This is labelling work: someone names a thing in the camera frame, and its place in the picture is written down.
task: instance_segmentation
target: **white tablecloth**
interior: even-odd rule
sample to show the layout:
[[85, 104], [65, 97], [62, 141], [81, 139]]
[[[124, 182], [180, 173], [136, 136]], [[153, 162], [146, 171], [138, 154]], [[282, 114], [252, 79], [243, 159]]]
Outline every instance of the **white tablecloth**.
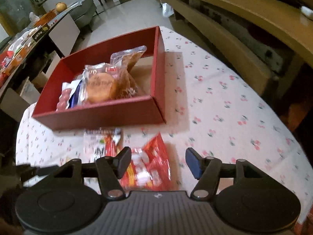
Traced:
[[[301, 201], [299, 222], [312, 205], [313, 169], [272, 109], [232, 70], [183, 36], [161, 27], [166, 48], [165, 125], [124, 127], [124, 146], [143, 146], [158, 131], [167, 146], [172, 180], [189, 194], [197, 183], [184, 159], [187, 147], [224, 163], [243, 158], [265, 171]], [[17, 164], [88, 162], [83, 131], [52, 132], [24, 113], [17, 137]], [[27, 182], [33, 185], [40, 178]], [[230, 180], [221, 181], [227, 186]], [[99, 191], [96, 179], [87, 185]]]

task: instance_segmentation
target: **cardboard box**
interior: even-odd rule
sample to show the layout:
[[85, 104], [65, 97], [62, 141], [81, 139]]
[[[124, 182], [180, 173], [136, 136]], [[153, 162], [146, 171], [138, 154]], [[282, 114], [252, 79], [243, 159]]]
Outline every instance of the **cardboard box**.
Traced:
[[37, 90], [40, 90], [41, 88], [44, 88], [44, 86], [46, 85], [48, 81], [48, 77], [46, 76], [46, 74], [44, 72], [40, 72], [37, 77], [35, 77], [32, 80], [32, 84], [34, 85], [34, 87]]
[[7, 68], [4, 70], [4, 73], [10, 76], [11, 73], [15, 70], [15, 68], [18, 67], [23, 61], [23, 59], [28, 55], [29, 51], [30, 48], [27, 45], [24, 45], [24, 47], [16, 54], [16, 56], [8, 64]]
[[[112, 53], [142, 45], [147, 46], [143, 57], [153, 56], [148, 94], [55, 111], [62, 83], [71, 82], [82, 73], [86, 64], [110, 62]], [[164, 72], [165, 51], [158, 26], [100, 42], [60, 60], [40, 95], [32, 117], [52, 130], [164, 123]]]
[[49, 31], [50, 27], [48, 24], [44, 24], [41, 26], [33, 35], [32, 38], [35, 42], [38, 42], [41, 37], [45, 34], [45, 32]]

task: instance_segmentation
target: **sofa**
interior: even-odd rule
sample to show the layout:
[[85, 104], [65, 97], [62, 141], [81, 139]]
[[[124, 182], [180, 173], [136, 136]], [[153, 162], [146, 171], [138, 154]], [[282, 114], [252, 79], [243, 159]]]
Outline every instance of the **sofa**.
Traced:
[[79, 29], [88, 26], [92, 32], [90, 22], [94, 14], [97, 14], [97, 7], [93, 0], [84, 0], [81, 6], [70, 11], [70, 15]]

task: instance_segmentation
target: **red packaging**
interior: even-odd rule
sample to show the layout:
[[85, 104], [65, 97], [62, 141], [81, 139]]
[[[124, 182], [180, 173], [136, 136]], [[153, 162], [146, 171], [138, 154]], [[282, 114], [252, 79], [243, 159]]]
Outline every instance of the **red packaging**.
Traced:
[[168, 191], [170, 166], [165, 144], [158, 133], [144, 147], [131, 150], [131, 163], [120, 184], [126, 190]]
[[120, 139], [120, 128], [85, 130], [83, 148], [85, 154], [90, 156], [89, 163], [93, 163], [103, 156], [116, 156], [121, 151], [118, 147]]
[[9, 78], [8, 75], [6, 75], [4, 72], [0, 74], [0, 87], [3, 87], [4, 83], [7, 81]]
[[[55, 111], [62, 91], [61, 84], [71, 82], [82, 73], [86, 64], [109, 62], [112, 53], [141, 45], [147, 47], [142, 57], [153, 56], [149, 92], [143, 96]], [[165, 49], [161, 31], [156, 26], [97, 43], [61, 59], [39, 97], [32, 118], [52, 130], [161, 124], [165, 122], [164, 93]]]

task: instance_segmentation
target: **plastic wrapper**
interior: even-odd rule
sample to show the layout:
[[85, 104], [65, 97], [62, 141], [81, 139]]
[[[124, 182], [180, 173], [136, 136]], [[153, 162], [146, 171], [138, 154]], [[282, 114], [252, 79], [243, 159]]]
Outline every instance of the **plastic wrapper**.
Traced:
[[142, 95], [126, 66], [86, 65], [82, 77], [80, 105]]
[[71, 83], [64, 82], [62, 84], [62, 93], [59, 97], [59, 102], [57, 103], [56, 110], [68, 109], [70, 106], [70, 99], [72, 100], [71, 107], [73, 107], [74, 101], [72, 97], [74, 93], [79, 92], [80, 82], [81, 80], [73, 80]]
[[116, 66], [126, 66], [130, 72], [142, 55], [146, 52], [146, 46], [140, 46], [133, 49], [123, 50], [111, 55], [110, 64]]
[[78, 86], [76, 87], [75, 92], [73, 93], [71, 98], [68, 100], [68, 108], [73, 108], [77, 105], [81, 83], [82, 81], [79, 82]]
[[162, 16], [170, 17], [173, 14], [174, 14], [173, 8], [167, 3], [162, 3]]
[[118, 143], [121, 139], [120, 128], [114, 130], [85, 130], [84, 152], [90, 156], [90, 163], [103, 156], [115, 156], [119, 152]]
[[13, 58], [13, 55], [14, 55], [13, 51], [6, 51], [6, 56], [3, 59], [3, 61], [1, 61], [1, 68], [7, 68], [8, 64]]
[[170, 190], [170, 166], [160, 133], [144, 147], [131, 150], [131, 163], [120, 180], [120, 184], [125, 190]]
[[15, 40], [12, 45], [8, 48], [8, 51], [13, 51], [13, 57], [21, 50], [23, 45], [32, 37], [32, 35], [38, 30], [39, 28], [34, 28], [29, 31], [23, 33], [21, 37]]
[[40, 18], [33, 12], [29, 13], [29, 19], [32, 23], [36, 23], [40, 20]]

